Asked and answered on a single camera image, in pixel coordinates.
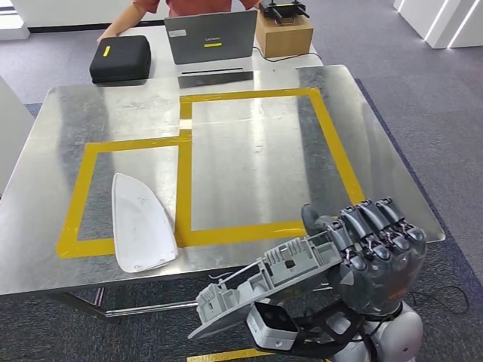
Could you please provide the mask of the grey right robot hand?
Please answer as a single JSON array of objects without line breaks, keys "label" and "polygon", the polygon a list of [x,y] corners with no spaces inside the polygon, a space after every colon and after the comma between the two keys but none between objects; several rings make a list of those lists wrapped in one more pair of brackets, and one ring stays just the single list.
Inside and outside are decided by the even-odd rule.
[{"label": "grey right robot hand", "polygon": [[300,215],[308,235],[336,246],[342,261],[326,279],[359,314],[382,318],[396,312],[426,255],[425,232],[407,221],[392,198],[365,199],[337,217],[306,204]]}]

